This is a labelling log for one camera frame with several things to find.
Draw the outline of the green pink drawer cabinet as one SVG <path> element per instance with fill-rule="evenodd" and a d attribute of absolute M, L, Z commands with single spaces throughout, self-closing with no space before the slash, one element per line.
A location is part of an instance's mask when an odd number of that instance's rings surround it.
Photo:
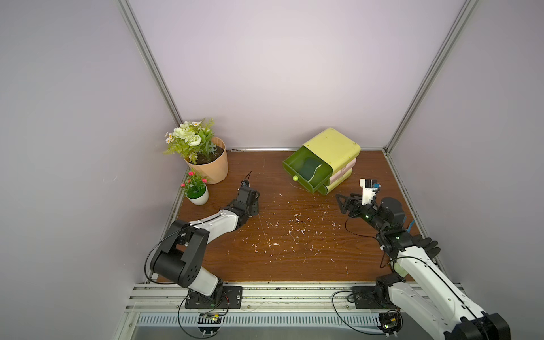
<path fill-rule="evenodd" d="M 308 140 L 303 146 L 326 161 L 333 169 L 326 186 L 338 180 L 344 181 L 346 173 L 352 170 L 361 152 L 359 144 L 332 127 Z"/>

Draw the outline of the yellow green sponge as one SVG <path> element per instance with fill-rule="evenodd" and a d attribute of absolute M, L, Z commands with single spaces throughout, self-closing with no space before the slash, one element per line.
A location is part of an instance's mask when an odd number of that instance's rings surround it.
<path fill-rule="evenodd" d="M 308 157 L 305 159 L 299 174 L 306 181 L 311 181 L 317 174 L 317 170 L 322 166 L 320 159 Z"/>

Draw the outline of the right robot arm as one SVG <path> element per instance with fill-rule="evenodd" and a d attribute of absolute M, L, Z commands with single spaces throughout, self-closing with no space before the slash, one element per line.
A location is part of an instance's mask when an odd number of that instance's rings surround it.
<path fill-rule="evenodd" d="M 405 311 L 434 339 L 510 339 L 507 321 L 487 313 L 466 296 L 433 262 L 438 243 L 405 228 L 401 202 L 384 198 L 365 201 L 358 194 L 338 194 L 341 213 L 361 218 L 376 232 L 376 240 L 394 269 L 376 280 L 381 303 Z"/>

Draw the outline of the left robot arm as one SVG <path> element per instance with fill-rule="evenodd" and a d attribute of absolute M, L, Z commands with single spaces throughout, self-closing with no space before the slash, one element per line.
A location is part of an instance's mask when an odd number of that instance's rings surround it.
<path fill-rule="evenodd" d="M 259 191 L 245 179 L 235 200 L 216 214 L 192 222 L 174 221 L 167 236 L 157 244 L 153 257 L 146 261 L 147 267 L 152 273 L 218 305 L 223 297 L 223 283 L 203 268 L 206 248 L 258 214 Z"/>

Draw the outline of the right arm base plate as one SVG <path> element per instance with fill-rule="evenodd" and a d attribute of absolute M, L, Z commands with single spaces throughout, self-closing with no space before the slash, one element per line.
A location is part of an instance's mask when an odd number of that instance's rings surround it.
<path fill-rule="evenodd" d="M 387 300 L 375 286 L 354 286 L 351 288 L 351 301 L 356 309 L 396 310 L 397 307 Z"/>

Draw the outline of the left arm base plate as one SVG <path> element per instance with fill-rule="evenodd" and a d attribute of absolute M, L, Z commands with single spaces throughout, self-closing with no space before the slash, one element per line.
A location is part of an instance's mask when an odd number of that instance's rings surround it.
<path fill-rule="evenodd" d="M 185 301 L 186 309 L 240 309 L 242 304 L 242 286 L 219 286 L 211 296 L 206 296 L 190 289 Z"/>

